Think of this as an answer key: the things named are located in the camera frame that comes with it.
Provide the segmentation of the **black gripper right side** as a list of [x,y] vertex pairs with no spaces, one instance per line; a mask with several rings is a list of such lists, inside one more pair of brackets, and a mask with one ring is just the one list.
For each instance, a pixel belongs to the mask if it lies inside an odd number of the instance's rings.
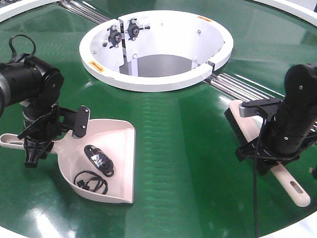
[[243,118],[261,116],[273,118],[265,126],[258,139],[236,149],[241,162],[247,158],[257,159],[256,169],[261,176],[279,164],[285,165],[282,158],[291,158],[317,140],[317,134],[311,132],[317,120],[316,109],[278,109],[280,98],[268,98],[242,102],[239,113]]

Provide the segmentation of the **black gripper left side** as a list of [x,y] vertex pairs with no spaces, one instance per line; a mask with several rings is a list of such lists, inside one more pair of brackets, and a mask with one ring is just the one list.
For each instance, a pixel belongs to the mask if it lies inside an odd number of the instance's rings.
[[90,109],[80,106],[77,111],[63,108],[54,102],[47,106],[30,100],[21,103],[24,117],[24,129],[18,138],[24,139],[26,152],[25,167],[36,168],[39,159],[45,159],[53,148],[53,141],[63,131],[72,130],[73,138],[86,135]]

